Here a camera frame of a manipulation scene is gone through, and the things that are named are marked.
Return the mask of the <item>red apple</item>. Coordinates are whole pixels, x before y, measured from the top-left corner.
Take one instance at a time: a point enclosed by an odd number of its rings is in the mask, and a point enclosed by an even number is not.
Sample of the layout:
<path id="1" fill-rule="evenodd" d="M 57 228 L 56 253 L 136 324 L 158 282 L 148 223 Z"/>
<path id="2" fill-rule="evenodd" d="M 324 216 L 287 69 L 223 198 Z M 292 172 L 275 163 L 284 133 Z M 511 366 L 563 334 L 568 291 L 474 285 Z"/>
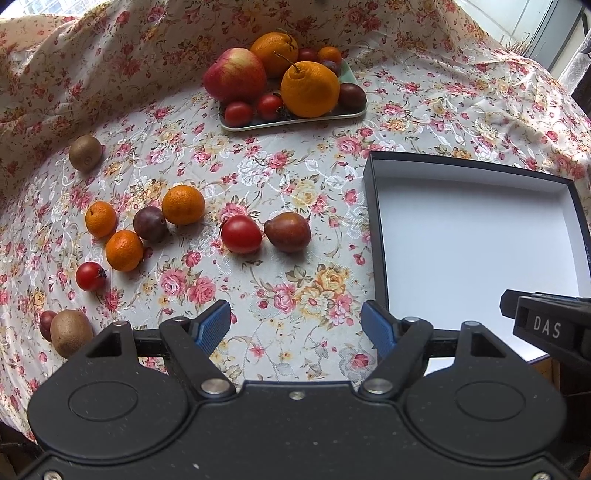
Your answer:
<path id="1" fill-rule="evenodd" d="M 204 74 L 204 88 L 221 103 L 252 102 L 266 92 L 263 62 L 245 48 L 225 50 Z"/>

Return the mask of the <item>back orange with stem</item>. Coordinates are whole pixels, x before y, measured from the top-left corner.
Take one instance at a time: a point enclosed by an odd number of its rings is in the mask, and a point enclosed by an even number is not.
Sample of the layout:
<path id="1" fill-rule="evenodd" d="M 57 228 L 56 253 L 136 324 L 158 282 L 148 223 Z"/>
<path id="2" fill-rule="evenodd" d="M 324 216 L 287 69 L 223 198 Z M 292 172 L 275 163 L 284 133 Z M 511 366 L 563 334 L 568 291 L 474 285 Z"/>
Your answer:
<path id="1" fill-rule="evenodd" d="M 270 79 L 280 79 L 290 65 L 297 62 L 297 41 L 290 34 L 270 32 L 253 42 L 250 51 L 263 62 Z"/>

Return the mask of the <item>brown kiwi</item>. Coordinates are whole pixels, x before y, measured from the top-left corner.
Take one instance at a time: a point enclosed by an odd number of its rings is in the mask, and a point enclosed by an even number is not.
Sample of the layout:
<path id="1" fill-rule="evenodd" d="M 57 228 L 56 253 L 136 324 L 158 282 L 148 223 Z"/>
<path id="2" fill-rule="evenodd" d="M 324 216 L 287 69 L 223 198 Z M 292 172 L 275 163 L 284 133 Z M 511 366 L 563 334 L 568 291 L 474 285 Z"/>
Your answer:
<path id="1" fill-rule="evenodd" d="M 71 166 L 81 173 L 91 172 L 103 159 L 103 145 L 92 135 L 78 137 L 69 147 Z"/>
<path id="2" fill-rule="evenodd" d="M 94 338 L 94 330 L 81 311 L 63 310 L 53 318 L 50 336 L 56 352 L 69 359 Z"/>

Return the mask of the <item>dark red plum bottom left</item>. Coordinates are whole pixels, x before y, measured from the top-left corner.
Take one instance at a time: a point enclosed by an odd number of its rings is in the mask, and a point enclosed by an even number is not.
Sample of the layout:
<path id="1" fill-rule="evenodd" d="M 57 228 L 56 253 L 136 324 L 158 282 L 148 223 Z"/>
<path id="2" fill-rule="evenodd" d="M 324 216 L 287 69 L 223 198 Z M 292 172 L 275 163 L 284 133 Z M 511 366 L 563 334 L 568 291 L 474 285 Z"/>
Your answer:
<path id="1" fill-rule="evenodd" d="M 48 341 L 52 342 L 51 340 L 51 324 L 53 319 L 55 318 L 56 313 L 52 310 L 44 310 L 41 312 L 39 316 L 39 330 L 42 337 Z"/>

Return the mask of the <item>red tomato centre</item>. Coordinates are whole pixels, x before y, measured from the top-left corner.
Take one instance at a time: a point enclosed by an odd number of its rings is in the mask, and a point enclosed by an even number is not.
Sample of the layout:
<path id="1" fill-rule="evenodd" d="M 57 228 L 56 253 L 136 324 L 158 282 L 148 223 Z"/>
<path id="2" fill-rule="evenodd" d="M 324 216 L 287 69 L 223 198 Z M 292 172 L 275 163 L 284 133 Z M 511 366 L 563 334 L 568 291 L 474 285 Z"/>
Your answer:
<path id="1" fill-rule="evenodd" d="M 263 235 L 249 216 L 229 217 L 221 227 L 221 241 L 229 251 L 235 254 L 250 254 L 259 250 Z"/>

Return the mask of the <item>large mandarin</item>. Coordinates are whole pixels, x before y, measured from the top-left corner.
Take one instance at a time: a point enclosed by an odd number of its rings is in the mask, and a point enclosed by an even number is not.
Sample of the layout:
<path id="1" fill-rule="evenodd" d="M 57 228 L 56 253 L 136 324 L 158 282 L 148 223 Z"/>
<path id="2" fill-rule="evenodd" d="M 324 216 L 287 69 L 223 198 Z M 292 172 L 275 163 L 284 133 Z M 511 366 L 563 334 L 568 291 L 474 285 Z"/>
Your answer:
<path id="1" fill-rule="evenodd" d="M 197 223 L 204 217 L 204 197 L 193 186 L 177 185 L 164 195 L 161 210 L 164 218 L 175 226 Z"/>

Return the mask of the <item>small mandarin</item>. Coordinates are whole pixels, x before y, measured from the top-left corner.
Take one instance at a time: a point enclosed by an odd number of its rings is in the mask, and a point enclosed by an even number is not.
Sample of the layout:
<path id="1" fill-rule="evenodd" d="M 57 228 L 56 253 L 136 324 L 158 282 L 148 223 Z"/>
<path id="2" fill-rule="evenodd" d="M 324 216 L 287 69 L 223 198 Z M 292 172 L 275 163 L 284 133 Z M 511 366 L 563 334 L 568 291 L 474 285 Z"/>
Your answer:
<path id="1" fill-rule="evenodd" d="M 104 201 L 91 204 L 85 213 L 85 226 L 96 239 L 110 236 L 117 225 L 117 215 L 113 207 Z"/>
<path id="2" fill-rule="evenodd" d="M 342 53 L 335 46 L 325 46 L 318 50 L 318 60 L 331 61 L 339 65 L 342 63 Z"/>

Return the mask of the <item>black box white inside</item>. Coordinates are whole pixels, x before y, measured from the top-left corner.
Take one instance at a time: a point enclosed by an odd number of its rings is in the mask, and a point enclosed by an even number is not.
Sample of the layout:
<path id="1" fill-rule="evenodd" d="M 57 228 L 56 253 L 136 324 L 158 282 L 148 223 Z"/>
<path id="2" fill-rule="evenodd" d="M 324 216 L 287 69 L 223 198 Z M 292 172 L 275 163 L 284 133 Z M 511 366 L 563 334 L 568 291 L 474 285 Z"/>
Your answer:
<path id="1" fill-rule="evenodd" d="M 570 180 L 495 163 L 374 152 L 363 172 L 377 303 L 438 329 L 477 321 L 527 361 L 504 292 L 586 297 L 590 233 Z"/>

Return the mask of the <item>green rectangular tray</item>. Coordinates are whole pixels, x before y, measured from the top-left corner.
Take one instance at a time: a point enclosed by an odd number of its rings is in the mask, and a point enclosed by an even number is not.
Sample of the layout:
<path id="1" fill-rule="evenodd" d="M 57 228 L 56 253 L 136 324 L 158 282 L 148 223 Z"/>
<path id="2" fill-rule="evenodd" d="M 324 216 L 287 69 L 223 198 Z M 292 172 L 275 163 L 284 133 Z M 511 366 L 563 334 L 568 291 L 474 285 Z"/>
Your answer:
<path id="1" fill-rule="evenodd" d="M 346 109 L 342 108 L 341 106 L 335 107 L 332 112 L 326 114 L 321 117 L 317 118 L 302 118 L 294 116 L 293 113 L 290 111 L 284 111 L 283 117 L 279 120 L 273 121 L 266 121 L 259 117 L 257 113 L 254 113 L 252 121 L 249 125 L 245 125 L 242 127 L 231 127 L 228 123 L 224 120 L 224 111 L 225 108 L 221 105 L 221 103 L 217 103 L 217 110 L 218 110 L 218 119 L 221 122 L 221 128 L 226 132 L 231 133 L 242 133 L 242 132 L 249 132 L 249 131 L 259 131 L 263 129 L 269 129 L 274 127 L 286 127 L 286 126 L 293 126 L 297 124 L 310 124 L 310 123 L 318 123 L 318 122 L 329 122 L 329 121 L 338 121 L 338 120 L 349 120 L 349 119 L 359 119 L 365 116 L 367 112 L 367 108 L 363 107 L 360 111 L 346 111 Z"/>

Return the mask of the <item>purple plum tray back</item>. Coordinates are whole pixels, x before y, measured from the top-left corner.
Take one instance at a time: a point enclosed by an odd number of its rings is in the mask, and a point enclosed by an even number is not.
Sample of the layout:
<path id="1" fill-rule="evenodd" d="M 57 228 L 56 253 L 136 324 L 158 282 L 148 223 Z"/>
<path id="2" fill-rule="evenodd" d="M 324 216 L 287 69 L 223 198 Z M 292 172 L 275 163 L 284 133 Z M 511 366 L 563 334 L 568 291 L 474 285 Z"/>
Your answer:
<path id="1" fill-rule="evenodd" d="M 322 61 L 322 65 L 324 65 L 329 70 L 331 70 L 332 73 L 334 73 L 336 77 L 341 76 L 341 65 L 339 65 L 338 63 L 335 63 L 334 61 L 331 61 L 331 60 L 325 60 L 325 61 Z"/>

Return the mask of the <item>dark red fruit tray back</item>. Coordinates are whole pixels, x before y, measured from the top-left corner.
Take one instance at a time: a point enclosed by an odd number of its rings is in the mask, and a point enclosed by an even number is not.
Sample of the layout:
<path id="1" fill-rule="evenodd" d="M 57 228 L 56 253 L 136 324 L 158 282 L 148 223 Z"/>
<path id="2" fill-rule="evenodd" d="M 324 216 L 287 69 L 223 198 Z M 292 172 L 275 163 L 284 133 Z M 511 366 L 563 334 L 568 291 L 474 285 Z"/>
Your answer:
<path id="1" fill-rule="evenodd" d="M 310 47 L 301 48 L 298 50 L 297 61 L 318 62 L 318 52 Z"/>

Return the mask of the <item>dark purple plum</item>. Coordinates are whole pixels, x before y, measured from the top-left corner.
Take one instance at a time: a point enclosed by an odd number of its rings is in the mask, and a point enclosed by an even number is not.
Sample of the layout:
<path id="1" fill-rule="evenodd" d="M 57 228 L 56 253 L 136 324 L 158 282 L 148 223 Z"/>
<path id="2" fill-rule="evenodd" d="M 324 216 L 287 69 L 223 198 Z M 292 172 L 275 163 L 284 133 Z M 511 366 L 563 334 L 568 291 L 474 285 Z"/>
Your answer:
<path id="1" fill-rule="evenodd" d="M 144 207 L 135 213 L 133 229 L 141 239 L 149 243 L 160 243 L 168 234 L 164 215 L 155 206 Z"/>

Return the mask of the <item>red tomato tray middle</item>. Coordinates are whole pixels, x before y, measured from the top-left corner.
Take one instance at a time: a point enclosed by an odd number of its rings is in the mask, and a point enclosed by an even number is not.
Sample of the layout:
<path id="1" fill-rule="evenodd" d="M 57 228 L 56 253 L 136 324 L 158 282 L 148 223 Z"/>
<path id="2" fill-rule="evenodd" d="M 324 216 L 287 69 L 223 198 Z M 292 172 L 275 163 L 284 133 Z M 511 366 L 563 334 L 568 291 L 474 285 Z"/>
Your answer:
<path id="1" fill-rule="evenodd" d="M 276 93 L 266 93 L 260 96 L 256 102 L 256 113 L 260 119 L 266 122 L 279 120 L 283 114 L 283 99 Z"/>

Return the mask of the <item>floral tablecloth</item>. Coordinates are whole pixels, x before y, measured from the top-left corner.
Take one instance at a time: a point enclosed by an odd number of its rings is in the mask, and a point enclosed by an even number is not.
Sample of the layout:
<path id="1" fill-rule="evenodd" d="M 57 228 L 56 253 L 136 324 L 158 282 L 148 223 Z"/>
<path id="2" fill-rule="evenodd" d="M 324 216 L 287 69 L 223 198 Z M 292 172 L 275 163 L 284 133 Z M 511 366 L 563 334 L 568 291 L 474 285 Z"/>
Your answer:
<path id="1" fill-rule="evenodd" d="M 346 54 L 368 96 L 351 122 L 242 135 L 224 132 L 202 74 L 224 50 L 283 29 Z M 69 147 L 92 135 L 102 161 L 75 170 Z M 359 324 L 373 296 L 363 167 L 380 150 L 502 163 L 572 179 L 590 199 L 590 122 L 541 66 L 503 48 L 453 1 L 111 1 L 80 17 L 1 24 L 1 418 L 27 432 L 31 395 L 61 365 L 42 338 L 44 310 L 79 309 L 96 328 L 152 328 L 231 303 L 228 340 L 213 355 L 233 382 L 359 382 L 376 356 Z M 197 223 L 114 270 L 105 246 L 190 185 Z M 94 238 L 85 213 L 116 212 Z M 264 223 L 284 212 L 311 227 L 283 253 Z M 229 217 L 252 218 L 259 250 L 221 241 Z M 77 268 L 96 262 L 102 290 Z"/>

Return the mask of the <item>dark plum tray right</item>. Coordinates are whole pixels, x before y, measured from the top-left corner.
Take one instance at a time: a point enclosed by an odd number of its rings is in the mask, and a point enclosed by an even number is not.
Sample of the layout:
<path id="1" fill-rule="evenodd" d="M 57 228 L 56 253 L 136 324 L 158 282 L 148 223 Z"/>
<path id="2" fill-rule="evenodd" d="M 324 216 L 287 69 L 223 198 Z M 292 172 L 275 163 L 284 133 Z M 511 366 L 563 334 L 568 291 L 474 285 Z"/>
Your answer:
<path id="1" fill-rule="evenodd" d="M 363 111 L 366 105 L 366 93 L 358 84 L 342 83 L 339 85 L 339 107 L 349 112 L 359 112 Z"/>

